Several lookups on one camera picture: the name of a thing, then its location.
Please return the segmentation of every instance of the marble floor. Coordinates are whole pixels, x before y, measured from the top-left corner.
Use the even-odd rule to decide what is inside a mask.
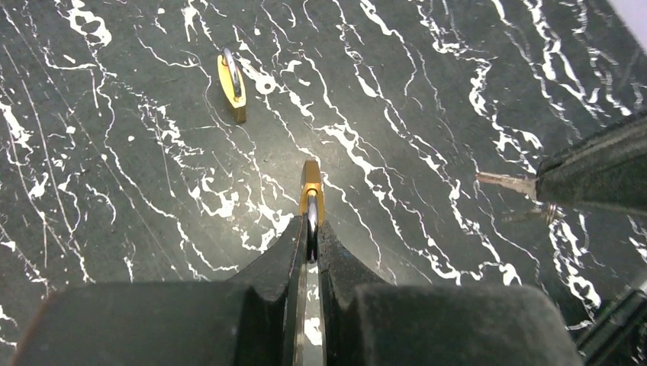
[[[242,125],[224,47],[258,72]],[[383,278],[537,286],[576,332],[645,267],[647,225],[509,223],[534,203],[475,173],[533,174],[643,93],[604,0],[0,0],[0,364],[52,291],[239,271],[295,214],[305,159]]]

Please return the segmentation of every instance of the key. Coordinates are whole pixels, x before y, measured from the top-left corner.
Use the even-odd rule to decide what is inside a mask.
[[[528,194],[531,200],[537,201],[537,180],[534,178],[515,178],[509,175],[479,172],[476,173],[476,180],[490,185],[500,185],[521,194]]]
[[[274,91],[276,88],[276,80],[271,75],[262,74],[252,66],[252,63],[248,59],[242,57],[238,58],[238,63],[243,68],[243,71],[247,76],[256,83],[256,90],[262,95],[267,95]]]

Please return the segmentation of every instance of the black marble surface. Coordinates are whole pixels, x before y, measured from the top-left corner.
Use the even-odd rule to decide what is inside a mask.
[[[275,83],[246,71],[239,126],[223,47]],[[532,174],[639,108],[645,71],[601,0],[0,0],[0,363],[52,291],[239,271],[305,159],[390,282],[533,285],[581,329],[645,266],[644,223],[507,223],[534,203],[474,176]]]

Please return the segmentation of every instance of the key blade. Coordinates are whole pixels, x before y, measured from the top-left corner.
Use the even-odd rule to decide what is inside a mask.
[[[479,172],[476,174],[476,180],[489,185],[499,185],[521,194],[528,194],[530,199],[537,201],[536,180],[533,178],[515,178],[509,175]]]

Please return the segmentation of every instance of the gold padlock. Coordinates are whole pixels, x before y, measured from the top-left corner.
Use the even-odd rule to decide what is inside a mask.
[[[218,78],[227,99],[233,119],[241,124],[247,120],[247,96],[243,74],[236,66],[236,61],[229,49],[225,48],[223,54],[218,55]]]
[[[301,199],[299,200],[299,214],[307,214],[308,197],[317,198],[317,222],[319,227],[324,225],[326,209],[324,207],[324,184],[321,181],[321,172],[316,160],[306,160],[301,173]]]

